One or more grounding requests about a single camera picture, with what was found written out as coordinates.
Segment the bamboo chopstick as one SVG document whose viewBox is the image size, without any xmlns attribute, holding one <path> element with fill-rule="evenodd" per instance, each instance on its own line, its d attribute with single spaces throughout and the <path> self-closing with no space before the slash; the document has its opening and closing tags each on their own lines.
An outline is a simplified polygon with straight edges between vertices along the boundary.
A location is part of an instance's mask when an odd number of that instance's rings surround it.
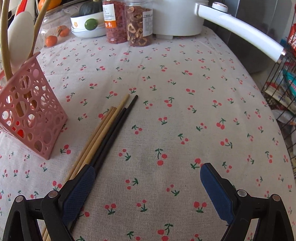
<svg viewBox="0 0 296 241">
<path fill-rule="evenodd" d="M 1 1 L 1 58 L 2 67 L 6 80 L 13 76 L 10 63 L 10 53 L 8 45 L 8 12 L 10 0 Z"/>
<path fill-rule="evenodd" d="M 76 175 L 78 174 L 78 172 L 82 169 L 82 167 L 85 165 L 85 162 L 88 163 L 89 162 L 89 158 L 88 155 L 91 151 L 91 149 L 93 148 L 96 140 L 99 138 L 101 132 L 103 131 L 103 129 L 105 128 L 106 124 L 108 123 L 108 121 L 110 120 L 110 118 L 113 116 L 114 112 L 117 110 L 116 107 L 114 107 L 114 109 L 111 111 L 110 115 L 106 118 L 106 120 L 104 121 L 103 125 L 100 127 L 98 133 L 95 135 L 94 139 L 91 141 L 90 146 L 87 148 L 86 152 L 84 153 L 84 155 L 82 156 L 82 159 L 80 160 L 78 166 L 76 167 L 73 175 L 71 176 L 71 178 L 69 180 L 72 180 L 76 177 Z"/>
<path fill-rule="evenodd" d="M 110 118 L 110 120 L 109 120 L 108 123 L 106 124 L 105 128 L 104 128 L 103 131 L 101 132 L 99 138 L 96 140 L 96 142 L 95 142 L 93 148 L 91 149 L 91 151 L 90 151 L 90 153 L 89 153 L 89 155 L 88 155 L 88 157 L 90 157 L 90 158 L 89 158 L 89 162 L 88 162 L 88 163 L 85 162 L 85 165 L 86 165 L 86 164 L 89 165 L 89 163 L 91 162 L 91 160 L 92 160 L 92 158 L 94 157 L 94 155 L 95 155 L 97 149 L 99 148 L 99 146 L 100 146 L 100 144 L 102 143 L 104 137 L 106 136 L 108 130 L 110 129 L 110 126 L 113 124 L 113 122 L 115 121 L 115 119 L 118 117 L 118 115 L 120 114 L 120 112 L 122 111 L 122 109 L 125 108 L 125 104 L 126 104 L 126 102 L 128 101 L 129 98 L 130 98 L 130 95 L 129 95 L 129 94 L 126 94 L 126 95 L 124 96 L 124 98 L 122 99 L 122 101 L 120 102 L 119 106 L 116 107 L 117 110 L 114 112 L 113 116 Z M 78 216 L 79 216 L 79 214 L 77 215 L 76 219 L 75 219 L 72 223 L 69 224 L 68 228 L 69 228 L 69 231 L 70 231 L 70 232 L 72 231 L 72 228 L 74 227 L 74 225 L 75 225 L 75 223 L 76 223 L 76 220 L 78 219 Z M 45 231 L 43 231 L 43 233 L 42 233 L 42 238 L 43 238 L 42 240 L 51 240 L 51 239 L 50 239 L 50 236 L 49 236 L 49 233 L 48 233 L 48 231 L 47 231 L 47 228 L 45 229 Z"/>
<path fill-rule="evenodd" d="M 101 122 L 98 124 L 98 126 L 95 128 L 95 130 L 93 131 L 93 133 L 91 134 L 91 136 L 89 137 L 88 141 L 86 142 L 84 148 L 82 149 L 82 151 L 79 153 L 79 156 L 77 157 L 76 161 L 74 162 L 74 164 L 72 165 L 70 171 L 68 172 L 67 176 L 63 179 L 62 184 L 65 184 L 73 175 L 76 167 L 78 166 L 80 160 L 82 159 L 82 156 L 84 155 L 84 153 L 86 152 L 87 148 L 90 146 L 91 141 L 94 139 L 95 135 L 98 133 L 100 127 L 103 125 L 104 121 L 106 120 L 106 118 L 110 115 L 111 111 L 114 109 L 113 106 L 110 107 L 110 109 L 107 111 L 105 117 L 101 120 Z"/>
<path fill-rule="evenodd" d="M 42 6 L 42 8 L 41 8 L 41 10 L 39 12 L 39 15 L 37 17 L 37 20 L 35 22 L 35 25 L 34 25 L 34 39 L 33 39 L 33 45 L 32 45 L 32 48 L 31 48 L 31 51 L 30 51 L 30 54 L 29 54 L 29 58 L 32 57 L 33 54 L 34 54 L 34 49 L 35 49 L 36 41 L 37 41 L 37 38 L 38 38 L 38 34 L 39 34 L 39 31 L 40 31 L 44 16 L 45 16 L 45 14 L 47 12 L 47 8 L 50 5 L 50 2 L 51 2 L 51 0 L 45 0 L 44 1 L 43 6 Z"/>
</svg>

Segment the black chopstick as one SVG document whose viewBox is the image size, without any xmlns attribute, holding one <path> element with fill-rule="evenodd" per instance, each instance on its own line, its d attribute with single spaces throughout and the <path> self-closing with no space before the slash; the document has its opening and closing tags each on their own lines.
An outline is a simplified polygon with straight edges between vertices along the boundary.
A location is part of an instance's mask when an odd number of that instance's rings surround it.
<svg viewBox="0 0 296 241">
<path fill-rule="evenodd" d="M 116 126 L 113 134 L 111 135 L 111 138 L 109 139 L 109 141 L 107 142 L 105 149 L 103 150 L 103 152 L 101 153 L 98 161 L 95 163 L 94 171 L 95 171 L 95 175 L 97 176 L 99 173 L 99 170 L 101 168 L 101 166 L 103 165 L 103 162 L 105 161 L 107 154 L 109 153 L 110 149 L 112 148 L 112 145 L 114 144 L 122 126 L 124 125 L 128 115 L 130 114 L 132 108 L 135 105 L 135 102 L 138 99 L 138 95 L 135 95 L 134 98 L 132 99 L 131 103 L 129 104 L 129 106 L 126 108 L 126 111 L 124 113 L 124 115 L 122 116 L 121 120 L 119 121 L 118 125 Z"/>
<path fill-rule="evenodd" d="M 111 135 L 113 134 L 116 126 L 118 125 L 118 123 L 121 120 L 122 116 L 124 115 L 125 111 L 126 111 L 126 108 L 123 108 L 122 111 L 120 112 L 120 114 L 118 115 L 118 117 L 113 122 L 113 124 L 110 126 L 110 129 L 108 130 L 108 132 L 107 132 L 106 136 L 104 137 L 102 143 L 100 144 L 99 148 L 97 149 L 94 157 L 92 158 L 91 162 L 89 163 L 90 166 L 92 166 L 92 167 L 95 166 L 95 163 L 98 161 L 101 153 L 105 149 L 105 146 L 106 146 L 107 142 L 111 138 Z"/>
</svg>

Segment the white plastic spoon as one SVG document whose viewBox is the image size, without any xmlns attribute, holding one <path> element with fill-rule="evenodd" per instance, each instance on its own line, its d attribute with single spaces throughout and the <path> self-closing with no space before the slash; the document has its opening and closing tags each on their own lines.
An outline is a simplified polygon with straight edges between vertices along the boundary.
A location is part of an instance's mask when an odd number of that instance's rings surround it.
<svg viewBox="0 0 296 241">
<path fill-rule="evenodd" d="M 8 28 L 8 45 L 12 73 L 28 59 L 34 42 L 34 22 L 31 14 L 23 11 L 15 16 Z"/>
</svg>

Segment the red plastic spoon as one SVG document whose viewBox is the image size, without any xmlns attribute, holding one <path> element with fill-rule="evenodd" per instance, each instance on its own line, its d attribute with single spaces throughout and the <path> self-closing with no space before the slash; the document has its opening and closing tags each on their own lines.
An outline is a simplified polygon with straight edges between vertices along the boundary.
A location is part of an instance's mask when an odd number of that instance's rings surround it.
<svg viewBox="0 0 296 241">
<path fill-rule="evenodd" d="M 15 16 L 25 11 L 28 0 L 21 0 L 16 8 Z"/>
</svg>

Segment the pink perforated utensil basket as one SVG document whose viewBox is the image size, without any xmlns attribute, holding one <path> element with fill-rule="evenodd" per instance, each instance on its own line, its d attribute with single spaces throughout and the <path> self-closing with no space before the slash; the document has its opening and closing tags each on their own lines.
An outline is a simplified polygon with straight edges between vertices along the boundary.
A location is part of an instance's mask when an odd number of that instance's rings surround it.
<svg viewBox="0 0 296 241">
<path fill-rule="evenodd" d="M 37 60 L 27 60 L 1 87 L 1 131 L 48 160 L 67 114 Z"/>
</svg>

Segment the cherry print tablecloth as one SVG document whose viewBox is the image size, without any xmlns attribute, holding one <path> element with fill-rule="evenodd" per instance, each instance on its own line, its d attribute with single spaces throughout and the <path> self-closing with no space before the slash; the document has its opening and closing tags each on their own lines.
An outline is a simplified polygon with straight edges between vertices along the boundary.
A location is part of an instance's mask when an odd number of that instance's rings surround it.
<svg viewBox="0 0 296 241">
<path fill-rule="evenodd" d="M 237 189 L 278 194 L 295 226 L 295 179 L 280 128 L 255 82 L 209 28 L 146 47 L 70 36 L 41 49 L 67 113 L 49 160 L 1 134 L 1 227 L 19 194 L 64 184 L 111 106 L 138 96 L 74 226 L 75 240 L 221 240 L 201 181 L 211 163 Z"/>
</svg>

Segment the glass jar with tangerines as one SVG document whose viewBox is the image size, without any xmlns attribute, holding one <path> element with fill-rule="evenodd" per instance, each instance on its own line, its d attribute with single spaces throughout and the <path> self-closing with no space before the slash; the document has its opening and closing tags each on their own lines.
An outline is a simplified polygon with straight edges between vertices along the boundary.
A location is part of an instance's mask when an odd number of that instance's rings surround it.
<svg viewBox="0 0 296 241">
<path fill-rule="evenodd" d="M 53 47 L 65 41 L 71 30 L 70 15 L 63 9 L 46 14 L 38 36 L 37 43 L 41 47 Z"/>
</svg>

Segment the white electric pot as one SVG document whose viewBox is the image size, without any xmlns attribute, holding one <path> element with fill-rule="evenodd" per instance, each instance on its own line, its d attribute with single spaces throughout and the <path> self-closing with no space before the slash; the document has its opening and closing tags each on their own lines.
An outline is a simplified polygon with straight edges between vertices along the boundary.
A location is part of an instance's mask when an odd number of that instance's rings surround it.
<svg viewBox="0 0 296 241">
<path fill-rule="evenodd" d="M 194 36 L 201 33 L 204 19 L 195 14 L 195 5 L 208 1 L 153 1 L 153 31 L 158 38 Z"/>
</svg>

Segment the dark green pumpkin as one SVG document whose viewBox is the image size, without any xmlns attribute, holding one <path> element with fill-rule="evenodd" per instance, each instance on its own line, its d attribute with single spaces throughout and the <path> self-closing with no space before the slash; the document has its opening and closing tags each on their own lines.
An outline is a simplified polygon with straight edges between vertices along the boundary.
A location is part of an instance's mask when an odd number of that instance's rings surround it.
<svg viewBox="0 0 296 241">
<path fill-rule="evenodd" d="M 100 13 L 103 11 L 102 1 L 95 0 L 95 1 L 87 1 L 81 5 L 79 8 L 79 15 L 86 16 L 92 15 L 95 13 Z"/>
</svg>

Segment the orange pumpkin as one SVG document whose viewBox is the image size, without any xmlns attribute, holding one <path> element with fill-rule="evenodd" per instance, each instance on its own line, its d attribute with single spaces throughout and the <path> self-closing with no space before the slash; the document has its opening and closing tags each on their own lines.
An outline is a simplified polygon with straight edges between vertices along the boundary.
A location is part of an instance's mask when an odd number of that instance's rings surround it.
<svg viewBox="0 0 296 241">
<path fill-rule="evenodd" d="M 39 3 L 38 3 L 38 10 L 41 10 L 43 5 L 45 3 L 45 0 L 40 0 Z M 60 4 L 62 3 L 62 0 L 50 0 L 50 4 L 47 8 L 47 10 L 51 10 L 51 9 L 54 9 L 56 7 L 58 7 Z"/>
</svg>

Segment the jar of red dried fruit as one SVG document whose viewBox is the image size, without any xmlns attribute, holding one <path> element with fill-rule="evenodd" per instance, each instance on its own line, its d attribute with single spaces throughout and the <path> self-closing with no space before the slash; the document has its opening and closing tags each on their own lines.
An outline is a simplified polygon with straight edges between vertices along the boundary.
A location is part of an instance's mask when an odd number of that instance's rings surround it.
<svg viewBox="0 0 296 241">
<path fill-rule="evenodd" d="M 102 7 L 107 41 L 112 44 L 126 42 L 125 3 L 123 1 L 103 1 Z"/>
</svg>

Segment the jar of dried fruit rings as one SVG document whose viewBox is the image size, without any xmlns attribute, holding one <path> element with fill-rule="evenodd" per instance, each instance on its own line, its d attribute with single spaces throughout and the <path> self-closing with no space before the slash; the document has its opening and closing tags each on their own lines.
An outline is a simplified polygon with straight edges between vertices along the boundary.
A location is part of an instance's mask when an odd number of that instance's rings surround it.
<svg viewBox="0 0 296 241">
<path fill-rule="evenodd" d="M 145 47 L 152 43 L 152 1 L 125 1 L 127 40 L 132 47 Z"/>
</svg>

